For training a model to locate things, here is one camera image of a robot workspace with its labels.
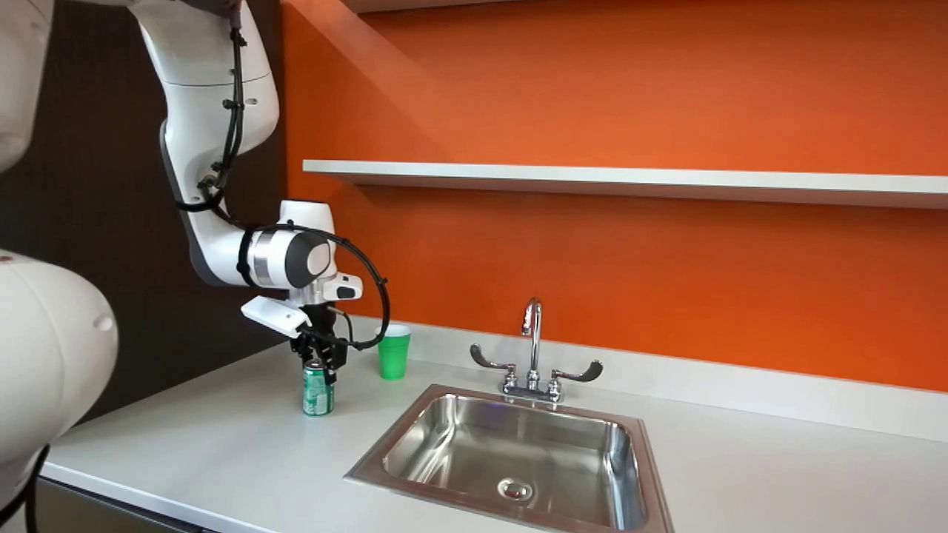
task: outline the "sink basin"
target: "sink basin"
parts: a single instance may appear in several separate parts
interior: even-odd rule
[[[674,529],[641,420],[446,386],[429,386],[351,476],[537,528]]]

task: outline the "white shelf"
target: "white shelf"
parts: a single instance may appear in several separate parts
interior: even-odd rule
[[[497,0],[343,0],[354,11],[400,11],[400,10],[440,10]]]
[[[302,161],[302,173],[376,187],[457,187],[786,205],[948,207],[948,176],[715,173],[632,165],[489,165]]]

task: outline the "orange wall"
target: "orange wall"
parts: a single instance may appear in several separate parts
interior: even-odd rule
[[[292,196],[404,319],[948,390],[948,213],[351,187],[309,158],[948,173],[936,0],[286,4]]]

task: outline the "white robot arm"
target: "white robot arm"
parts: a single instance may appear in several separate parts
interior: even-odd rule
[[[167,91],[161,152],[185,213],[191,259],[209,284],[281,290],[243,313],[286,337],[326,375],[348,346],[374,346],[388,327],[388,294],[370,260],[332,235],[326,205],[281,202],[274,227],[238,227],[226,207],[229,168],[280,121],[271,62],[243,0],[87,0],[124,5]],[[57,0],[0,0],[0,173],[31,145]],[[382,297],[370,340],[336,337],[336,303],[361,300],[361,279],[337,272],[351,250]],[[0,250],[0,533],[28,529],[9,507],[40,451],[74,427],[105,390],[120,349],[108,300],[81,276]]]

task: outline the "cup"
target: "cup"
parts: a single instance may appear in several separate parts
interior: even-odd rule
[[[410,327],[388,327],[385,337],[380,343],[380,375],[382,378],[404,378],[410,367],[410,343],[412,343],[412,328]]]

